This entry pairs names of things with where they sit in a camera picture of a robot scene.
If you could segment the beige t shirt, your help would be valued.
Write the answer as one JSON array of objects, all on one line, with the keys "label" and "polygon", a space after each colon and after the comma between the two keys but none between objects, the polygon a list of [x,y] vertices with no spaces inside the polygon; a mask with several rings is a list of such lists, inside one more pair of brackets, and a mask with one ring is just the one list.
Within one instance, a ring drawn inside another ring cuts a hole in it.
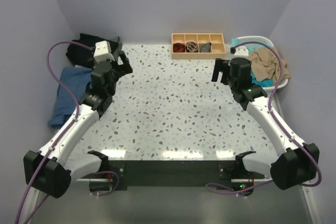
[{"label": "beige t shirt", "polygon": [[251,70],[264,70],[276,83],[280,79],[280,63],[276,55],[266,47],[252,51],[248,57],[251,62]]}]

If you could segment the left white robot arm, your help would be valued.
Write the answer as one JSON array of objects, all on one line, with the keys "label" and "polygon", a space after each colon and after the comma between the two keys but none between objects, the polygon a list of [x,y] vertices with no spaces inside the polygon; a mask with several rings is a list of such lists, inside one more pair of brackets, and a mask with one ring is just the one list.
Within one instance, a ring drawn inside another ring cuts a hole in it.
[{"label": "left white robot arm", "polygon": [[97,151],[89,151],[79,162],[70,162],[68,158],[112,104],[119,79],[133,72],[125,53],[114,56],[108,41],[87,49],[93,54],[94,65],[84,95],[75,100],[75,110],[55,136],[39,151],[28,151],[23,158],[27,188],[54,198],[61,197],[77,179],[89,174],[103,178],[108,174],[108,158]]}]

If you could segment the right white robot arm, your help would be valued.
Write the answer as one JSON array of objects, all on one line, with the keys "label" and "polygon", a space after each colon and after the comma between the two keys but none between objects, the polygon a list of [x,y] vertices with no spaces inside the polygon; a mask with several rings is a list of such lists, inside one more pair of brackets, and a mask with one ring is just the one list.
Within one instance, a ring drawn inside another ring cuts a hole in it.
[{"label": "right white robot arm", "polygon": [[282,189],[296,185],[309,187],[309,181],[321,182],[318,166],[320,151],[315,144],[307,144],[283,120],[271,104],[271,98],[252,82],[251,65],[246,58],[224,60],[217,58],[212,81],[229,86],[234,100],[259,124],[271,141],[277,157],[258,155],[255,151],[235,157],[234,173],[246,178],[252,172],[265,175]]}]

